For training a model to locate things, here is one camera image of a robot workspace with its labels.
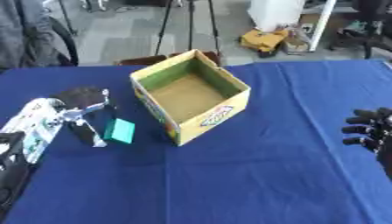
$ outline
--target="white cabinet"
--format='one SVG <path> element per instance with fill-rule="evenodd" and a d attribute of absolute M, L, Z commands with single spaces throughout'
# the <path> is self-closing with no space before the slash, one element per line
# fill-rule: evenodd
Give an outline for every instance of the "white cabinet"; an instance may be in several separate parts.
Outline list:
<path fill-rule="evenodd" d="M 296 24 L 305 0 L 251 0 L 249 15 L 263 32 L 273 32 L 278 25 Z"/>

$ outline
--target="gray jacket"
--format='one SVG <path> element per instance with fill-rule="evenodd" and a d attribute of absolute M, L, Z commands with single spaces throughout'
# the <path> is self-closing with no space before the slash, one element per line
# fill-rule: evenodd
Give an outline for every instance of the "gray jacket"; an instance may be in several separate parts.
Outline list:
<path fill-rule="evenodd" d="M 53 30 L 40 0 L 0 0 L 0 73 L 56 66 Z"/>

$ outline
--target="yellow box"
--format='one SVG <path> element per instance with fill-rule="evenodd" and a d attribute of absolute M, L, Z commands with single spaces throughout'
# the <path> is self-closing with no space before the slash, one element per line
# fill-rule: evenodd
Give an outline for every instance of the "yellow box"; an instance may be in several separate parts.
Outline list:
<path fill-rule="evenodd" d="M 130 80 L 178 146 L 244 110 L 250 94 L 248 85 L 199 50 L 136 71 Z"/>

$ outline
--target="box label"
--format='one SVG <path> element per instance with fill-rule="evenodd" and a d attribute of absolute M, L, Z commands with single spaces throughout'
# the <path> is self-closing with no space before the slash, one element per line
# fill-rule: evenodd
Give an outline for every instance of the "box label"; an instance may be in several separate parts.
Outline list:
<path fill-rule="evenodd" d="M 204 120 L 200 126 L 212 126 L 217 125 L 222 122 L 228 113 L 233 110 L 234 107 L 231 106 L 223 106 L 217 108 L 206 120 Z"/>

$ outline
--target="black chair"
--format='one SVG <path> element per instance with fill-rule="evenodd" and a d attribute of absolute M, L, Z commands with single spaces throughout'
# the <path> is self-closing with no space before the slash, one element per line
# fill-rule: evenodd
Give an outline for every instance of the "black chair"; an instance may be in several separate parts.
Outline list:
<path fill-rule="evenodd" d="M 60 65 L 63 67 L 77 67 L 79 65 L 79 56 L 73 36 L 57 19 L 50 17 L 50 20 L 53 31 L 61 37 L 68 50 L 68 57 L 59 52 Z"/>
<path fill-rule="evenodd" d="M 376 33 L 376 29 L 371 25 L 372 22 L 367 22 L 367 34 L 358 33 L 356 31 L 343 31 L 339 33 L 335 40 L 329 45 L 330 50 L 335 50 L 337 47 L 363 46 L 365 52 L 365 59 L 372 58 L 373 48 L 379 48 L 392 53 L 392 45 L 385 42 L 385 37 Z"/>
<path fill-rule="evenodd" d="M 387 8 L 391 0 L 353 0 L 353 7 L 357 9 L 361 21 L 366 22 L 365 32 L 344 30 L 338 33 L 337 37 L 329 45 L 330 50 L 336 47 L 349 47 L 349 46 L 363 46 L 365 51 L 365 59 L 370 59 L 373 54 L 373 48 L 380 48 L 382 50 L 392 52 L 392 45 L 387 44 L 384 40 L 384 32 L 386 26 L 383 26 L 382 31 L 378 31 L 374 21 L 375 19 L 381 20 L 385 24 L 389 14 Z"/>

